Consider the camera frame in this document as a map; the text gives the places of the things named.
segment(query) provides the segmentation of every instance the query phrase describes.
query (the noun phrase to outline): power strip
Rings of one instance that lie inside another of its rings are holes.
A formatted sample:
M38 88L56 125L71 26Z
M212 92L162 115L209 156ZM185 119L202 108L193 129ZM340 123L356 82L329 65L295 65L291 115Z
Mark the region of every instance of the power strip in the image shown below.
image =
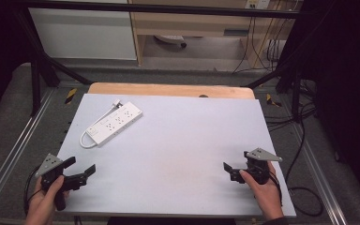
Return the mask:
M142 115L141 110L128 102L90 126L86 133L97 145L103 145L136 122Z

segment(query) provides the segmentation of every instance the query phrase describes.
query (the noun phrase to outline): white cable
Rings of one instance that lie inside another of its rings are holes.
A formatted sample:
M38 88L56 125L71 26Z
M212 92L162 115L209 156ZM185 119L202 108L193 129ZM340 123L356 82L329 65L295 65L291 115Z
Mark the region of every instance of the white cable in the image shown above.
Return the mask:
M119 107L121 107L121 106L122 106L121 100L117 99L117 100L113 103L113 105L111 106L111 108L110 108L107 112L105 112L102 116L100 116L100 118L99 118L95 123L93 123L91 126L93 126L94 124L98 123L98 121L100 121L100 120L102 120L104 117L106 117L107 114L109 114L114 108L119 108ZM95 142L92 143L92 144L90 144L90 145L84 145L84 144L83 144L83 136L84 136L85 134L86 134L86 130L83 132L83 134L81 135L81 138L80 138L80 145L81 145L81 147L82 147L82 148L86 148L86 149L95 147L95 146L97 145Z

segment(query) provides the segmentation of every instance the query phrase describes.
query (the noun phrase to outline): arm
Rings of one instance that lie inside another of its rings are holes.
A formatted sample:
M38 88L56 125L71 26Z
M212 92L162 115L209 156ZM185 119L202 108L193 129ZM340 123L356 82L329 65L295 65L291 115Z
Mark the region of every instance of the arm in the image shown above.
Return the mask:
M276 174L276 170L274 169L271 162L268 162L268 167L272 174ZM274 182L272 180L268 180L266 184L259 185L248 172L240 171L239 173L253 190L256 201L259 207L262 209L262 214L264 215L265 219L273 220L277 218L283 218L279 193Z
M28 211L25 224L47 225L53 223L53 216L55 212L54 196L57 191L63 186L64 176L59 176L51 185L48 192L45 194L40 184L41 177L37 180L35 185L36 193L30 202L30 209Z

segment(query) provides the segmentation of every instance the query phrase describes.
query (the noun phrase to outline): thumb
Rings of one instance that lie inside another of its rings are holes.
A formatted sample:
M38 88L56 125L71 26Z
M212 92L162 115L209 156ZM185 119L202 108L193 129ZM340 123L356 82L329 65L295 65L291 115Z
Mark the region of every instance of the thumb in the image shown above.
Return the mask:
M250 186L250 188L254 189L258 185L249 172L240 170L239 174L241 174L242 178L244 178L245 182Z
M60 175L57 179L52 183L51 187L49 187L48 192L46 193L46 198L54 199L57 191L63 186L64 183L64 175Z

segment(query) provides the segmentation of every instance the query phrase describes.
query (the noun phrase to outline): person's right hand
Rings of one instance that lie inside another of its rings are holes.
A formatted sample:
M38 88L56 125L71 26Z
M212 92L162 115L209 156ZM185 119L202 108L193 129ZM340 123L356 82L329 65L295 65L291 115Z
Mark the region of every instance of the person's right hand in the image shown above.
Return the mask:
M272 174L276 174L271 162L268 162L268 168ZM245 182L250 186L255 194L255 198L265 219L272 220L275 218L283 218L282 207L280 203L279 193L276 184L269 179L264 185L259 185L253 177L246 171L239 172Z

